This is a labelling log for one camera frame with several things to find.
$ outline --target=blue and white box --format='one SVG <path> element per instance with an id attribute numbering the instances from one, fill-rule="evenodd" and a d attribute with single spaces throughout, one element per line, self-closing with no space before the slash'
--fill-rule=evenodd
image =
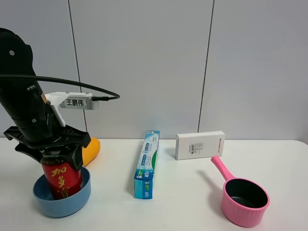
<path id="1" fill-rule="evenodd" d="M 159 131 L 147 131 L 135 172 L 135 198 L 152 199 L 154 171 L 157 162 Z"/>

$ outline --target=small white box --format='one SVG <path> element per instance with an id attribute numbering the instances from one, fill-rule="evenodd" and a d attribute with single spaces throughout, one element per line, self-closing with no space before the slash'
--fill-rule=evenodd
<path id="1" fill-rule="evenodd" d="M 225 137 L 222 131 L 177 134 L 175 159 L 221 156 Z"/>

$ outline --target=pink handle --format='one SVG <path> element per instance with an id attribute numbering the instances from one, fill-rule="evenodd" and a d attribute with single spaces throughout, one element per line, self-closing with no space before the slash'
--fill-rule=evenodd
<path id="1" fill-rule="evenodd" d="M 220 171 L 220 173 L 222 174 L 222 176 L 224 177 L 224 179 L 226 181 L 235 178 L 234 175 L 232 175 L 229 172 L 229 170 L 226 168 L 226 166 L 223 164 L 223 162 L 221 161 L 221 159 L 220 159 L 220 157 L 218 155 L 213 156 L 211 158 L 211 161 L 217 167 L 217 169 Z"/>

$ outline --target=table surface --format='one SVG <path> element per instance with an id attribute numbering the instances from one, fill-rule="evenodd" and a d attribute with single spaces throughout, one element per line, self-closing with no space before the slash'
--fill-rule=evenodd
<path id="1" fill-rule="evenodd" d="M 152 200 L 133 198 L 133 177 L 142 140 L 101 140 L 88 165 L 88 203 L 65 218 L 42 215 L 32 187 L 39 163 L 17 153 L 16 141 L 0 139 L 0 230 L 3 231 L 237 231 L 220 210 L 223 177 L 210 158 L 174 159 L 175 140 L 161 140 Z M 225 141 L 222 161 L 238 177 L 270 196 L 262 222 L 250 230 L 308 230 L 308 146 L 298 141 Z"/>

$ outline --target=light blue bowl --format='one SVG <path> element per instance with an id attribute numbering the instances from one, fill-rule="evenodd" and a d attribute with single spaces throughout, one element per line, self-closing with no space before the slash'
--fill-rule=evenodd
<path id="1" fill-rule="evenodd" d="M 45 175 L 42 175 L 33 186 L 33 194 L 41 211 L 50 217 L 61 218 L 80 210 L 88 201 L 91 194 L 89 171 L 82 167 L 81 174 L 84 187 L 77 193 L 61 200 L 55 200 Z"/>

